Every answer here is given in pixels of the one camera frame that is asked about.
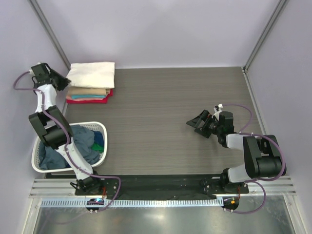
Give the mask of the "cream white t shirt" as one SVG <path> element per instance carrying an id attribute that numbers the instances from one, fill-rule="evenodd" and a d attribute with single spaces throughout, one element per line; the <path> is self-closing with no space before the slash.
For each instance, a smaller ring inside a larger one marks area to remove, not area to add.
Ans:
<path id="1" fill-rule="evenodd" d="M 72 63 L 66 77 L 73 87 L 114 89 L 115 63 Z"/>

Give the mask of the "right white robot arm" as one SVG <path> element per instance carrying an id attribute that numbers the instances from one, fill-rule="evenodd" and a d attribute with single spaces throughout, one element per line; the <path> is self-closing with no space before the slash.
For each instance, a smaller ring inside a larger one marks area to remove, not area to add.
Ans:
<path id="1" fill-rule="evenodd" d="M 215 113 L 203 110 L 197 117 L 187 121 L 199 135 L 209 138 L 217 136 L 218 143 L 228 149 L 241 150 L 244 163 L 224 169 L 218 180 L 205 180 L 206 189 L 221 188 L 230 193 L 245 182 L 272 181 L 284 176 L 287 171 L 285 160 L 274 135 L 242 134 L 234 130 L 231 112 L 215 108 Z"/>

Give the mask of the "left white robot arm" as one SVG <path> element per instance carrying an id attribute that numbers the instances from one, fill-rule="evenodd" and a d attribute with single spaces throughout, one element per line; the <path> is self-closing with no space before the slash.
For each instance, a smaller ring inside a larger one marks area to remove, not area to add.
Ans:
<path id="1" fill-rule="evenodd" d="M 97 173 L 79 152 L 74 143 L 71 126 L 56 106 L 57 91 L 62 91 L 70 80 L 54 71 L 46 63 L 31 67 L 33 91 L 37 95 L 37 108 L 29 116 L 29 121 L 45 146 L 61 154 L 76 174 L 76 182 L 71 183 L 78 194 L 97 194 L 103 184 Z"/>

